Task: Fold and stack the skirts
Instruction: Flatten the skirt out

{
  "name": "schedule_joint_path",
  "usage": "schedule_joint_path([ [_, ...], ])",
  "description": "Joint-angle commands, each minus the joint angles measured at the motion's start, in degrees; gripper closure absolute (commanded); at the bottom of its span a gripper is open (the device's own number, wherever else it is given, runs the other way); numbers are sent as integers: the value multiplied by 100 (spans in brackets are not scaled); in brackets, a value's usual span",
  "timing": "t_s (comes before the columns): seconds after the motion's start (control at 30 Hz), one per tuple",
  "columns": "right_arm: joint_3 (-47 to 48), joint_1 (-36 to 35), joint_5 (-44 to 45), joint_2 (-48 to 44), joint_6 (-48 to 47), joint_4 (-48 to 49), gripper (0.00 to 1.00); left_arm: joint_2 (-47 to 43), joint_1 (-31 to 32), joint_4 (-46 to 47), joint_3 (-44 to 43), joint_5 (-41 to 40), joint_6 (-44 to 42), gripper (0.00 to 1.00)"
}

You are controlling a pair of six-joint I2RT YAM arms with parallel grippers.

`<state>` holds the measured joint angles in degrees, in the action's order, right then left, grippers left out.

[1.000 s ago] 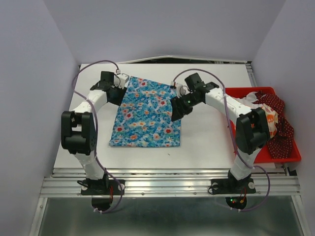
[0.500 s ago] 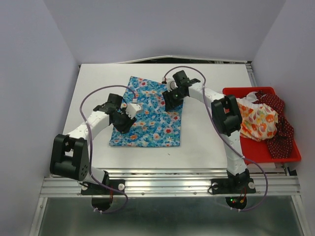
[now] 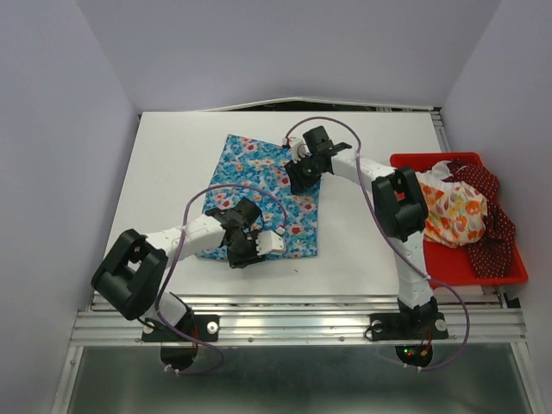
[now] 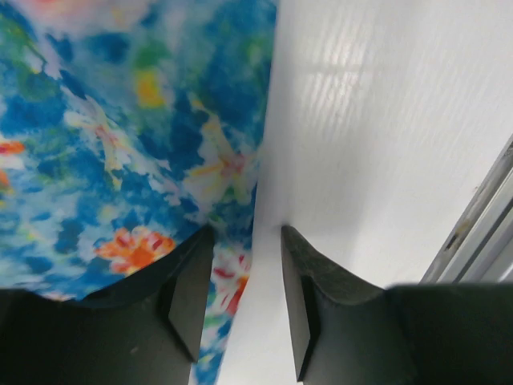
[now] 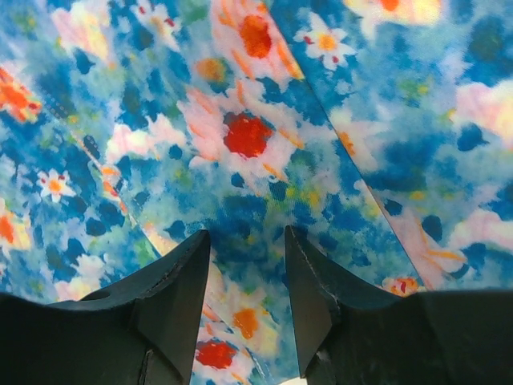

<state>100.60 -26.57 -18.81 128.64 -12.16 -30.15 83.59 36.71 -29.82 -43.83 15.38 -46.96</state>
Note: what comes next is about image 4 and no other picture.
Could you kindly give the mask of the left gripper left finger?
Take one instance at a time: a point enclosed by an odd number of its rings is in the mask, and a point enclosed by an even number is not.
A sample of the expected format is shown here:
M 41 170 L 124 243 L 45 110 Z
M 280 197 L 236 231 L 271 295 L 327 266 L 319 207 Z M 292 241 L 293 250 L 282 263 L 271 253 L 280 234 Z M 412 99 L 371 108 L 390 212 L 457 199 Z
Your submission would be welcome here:
M 80 301 L 1 292 L 4 384 L 185 384 L 199 358 L 214 234 Z

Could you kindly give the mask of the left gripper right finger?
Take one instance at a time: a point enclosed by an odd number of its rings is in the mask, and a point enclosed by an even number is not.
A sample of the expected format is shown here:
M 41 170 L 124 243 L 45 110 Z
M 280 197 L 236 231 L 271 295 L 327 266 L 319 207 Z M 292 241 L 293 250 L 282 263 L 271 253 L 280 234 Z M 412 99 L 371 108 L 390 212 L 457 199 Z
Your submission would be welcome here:
M 297 381 L 509 384 L 509 283 L 375 286 L 281 228 Z

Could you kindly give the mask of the blue floral skirt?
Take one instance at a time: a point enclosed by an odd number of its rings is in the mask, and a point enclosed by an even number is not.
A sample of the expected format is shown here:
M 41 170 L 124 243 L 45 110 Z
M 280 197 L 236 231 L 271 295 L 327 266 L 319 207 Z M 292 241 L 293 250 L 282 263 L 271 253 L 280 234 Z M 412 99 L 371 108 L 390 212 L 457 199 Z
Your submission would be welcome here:
M 192 384 L 252 264 L 275 1 L 1 4 L 1 286 L 79 300 L 216 233 Z

